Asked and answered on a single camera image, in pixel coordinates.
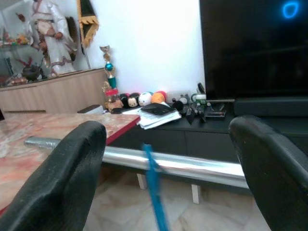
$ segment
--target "pink marble tabletop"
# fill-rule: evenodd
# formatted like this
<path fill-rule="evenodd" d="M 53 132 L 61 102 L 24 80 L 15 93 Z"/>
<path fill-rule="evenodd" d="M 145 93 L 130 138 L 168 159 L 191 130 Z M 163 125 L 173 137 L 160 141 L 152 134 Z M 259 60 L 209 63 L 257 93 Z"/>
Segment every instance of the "pink marble tabletop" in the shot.
<path fill-rule="evenodd" d="M 131 129 L 137 115 L 19 114 L 0 122 L 0 215 L 50 150 L 24 145 L 30 136 L 64 138 L 79 124 L 94 120 L 106 127 L 107 144 Z"/>

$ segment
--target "metal bar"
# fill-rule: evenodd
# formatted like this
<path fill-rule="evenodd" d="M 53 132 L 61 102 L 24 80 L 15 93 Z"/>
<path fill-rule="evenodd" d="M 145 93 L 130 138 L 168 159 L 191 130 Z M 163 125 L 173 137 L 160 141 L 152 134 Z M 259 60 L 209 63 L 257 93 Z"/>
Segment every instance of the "metal bar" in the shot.
<path fill-rule="evenodd" d="M 53 148 L 60 141 L 30 137 L 25 144 Z M 153 158 L 169 175 L 248 189 L 240 164 L 164 153 L 153 153 Z M 148 159 L 140 150 L 106 147 L 103 162 L 143 170 L 148 168 Z"/>

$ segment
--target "tiled floor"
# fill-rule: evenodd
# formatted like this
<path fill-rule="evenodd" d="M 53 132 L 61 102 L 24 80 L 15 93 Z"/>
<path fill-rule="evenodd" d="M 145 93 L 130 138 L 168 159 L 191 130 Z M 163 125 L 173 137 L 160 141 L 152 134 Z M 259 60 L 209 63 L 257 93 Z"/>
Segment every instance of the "tiled floor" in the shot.
<path fill-rule="evenodd" d="M 171 231 L 270 231 L 251 196 L 202 189 L 192 202 L 190 184 L 162 180 Z M 157 231 L 147 190 L 136 174 L 118 174 L 97 189 L 84 231 Z"/>

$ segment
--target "television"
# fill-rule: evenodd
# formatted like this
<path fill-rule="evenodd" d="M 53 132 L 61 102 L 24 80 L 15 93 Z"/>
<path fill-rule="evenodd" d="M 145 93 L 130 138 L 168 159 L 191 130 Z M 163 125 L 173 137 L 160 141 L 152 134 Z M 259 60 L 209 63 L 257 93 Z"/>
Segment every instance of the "television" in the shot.
<path fill-rule="evenodd" d="M 200 0 L 210 100 L 308 96 L 308 1 Z"/>

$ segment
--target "paper stack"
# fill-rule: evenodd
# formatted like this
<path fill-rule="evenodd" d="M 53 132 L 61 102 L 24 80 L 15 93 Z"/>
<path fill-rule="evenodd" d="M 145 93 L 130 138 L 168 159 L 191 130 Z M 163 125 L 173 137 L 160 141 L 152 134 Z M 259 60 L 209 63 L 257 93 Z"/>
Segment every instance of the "paper stack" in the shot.
<path fill-rule="evenodd" d="M 170 121 L 182 118 L 182 116 L 180 115 L 180 113 L 178 111 L 174 111 L 174 112 L 160 116 L 160 115 L 154 115 L 154 114 L 151 114 L 151 113 L 148 113 L 148 112 L 144 112 L 144 111 L 141 110 L 141 108 L 126 111 L 126 112 L 123 112 L 123 114 L 125 114 L 125 115 L 139 115 L 140 121 L 139 121 L 138 124 L 140 125 L 140 127 L 142 127 L 145 130 L 155 128 L 155 127 L 158 127 L 162 124 L 168 123 Z"/>

